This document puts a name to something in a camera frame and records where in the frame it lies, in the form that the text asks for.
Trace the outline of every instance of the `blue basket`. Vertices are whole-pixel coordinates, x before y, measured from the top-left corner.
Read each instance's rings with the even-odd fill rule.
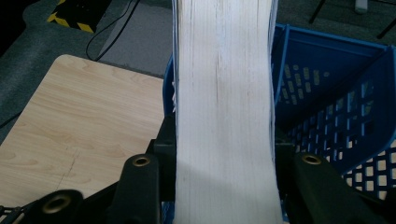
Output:
[[[276,126],[296,152],[326,158],[357,189],[396,187],[396,49],[277,24],[272,49]],[[164,75],[172,113],[173,60]]]

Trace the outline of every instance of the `chair leg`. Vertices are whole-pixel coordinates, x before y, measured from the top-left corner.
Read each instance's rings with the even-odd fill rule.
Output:
[[[324,3],[326,2],[326,0],[320,0],[319,5],[317,6],[317,9],[315,9],[314,15],[312,15],[311,19],[309,19],[309,23],[313,23],[315,18],[317,17],[317,15],[319,14],[321,8],[323,7]]]
[[[382,37],[384,37],[384,35],[395,25],[396,25],[396,18],[376,38],[381,39]]]

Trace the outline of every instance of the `cord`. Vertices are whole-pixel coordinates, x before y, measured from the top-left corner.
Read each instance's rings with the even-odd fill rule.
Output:
[[[4,121],[1,125],[0,125],[0,129],[4,128],[6,125],[8,125],[12,120],[14,120],[15,118],[19,117],[20,114],[22,112],[17,113],[16,115],[12,116],[10,119]]]
[[[125,16],[125,14],[128,12],[130,5],[132,4],[132,0],[129,1],[128,7],[126,8],[125,12],[122,13],[122,15],[120,17],[118,17],[116,20],[114,20],[113,22],[111,22],[107,27],[105,27],[104,29],[102,29],[99,33],[97,33],[96,35],[93,36],[93,38],[91,38],[90,42],[88,42],[87,44],[87,48],[85,48],[85,53],[87,54],[87,57],[92,60],[92,61],[99,61],[110,49],[111,47],[113,47],[114,43],[116,43],[116,41],[119,39],[120,35],[122,34],[123,30],[125,29],[126,25],[128,24],[129,20],[131,19],[132,15],[134,15],[134,10],[137,8],[137,5],[139,4],[140,0],[136,0],[136,2],[134,3],[134,8],[132,9],[131,13],[129,14],[128,18],[126,19],[126,22],[122,25],[122,28],[120,29],[119,33],[117,34],[117,36],[113,39],[113,41],[110,43],[110,45],[95,59],[91,58],[91,56],[88,53],[88,48],[90,47],[91,42],[97,37],[99,36],[99,34],[101,34],[104,30],[108,29],[111,25],[113,25],[116,21],[119,21],[122,17]]]

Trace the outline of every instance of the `yellow and black hazard tape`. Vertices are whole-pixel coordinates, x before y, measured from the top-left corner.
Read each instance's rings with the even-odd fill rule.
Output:
[[[94,33],[96,25],[105,13],[110,1],[86,0],[82,5],[81,1],[78,0],[61,0],[47,21]]]

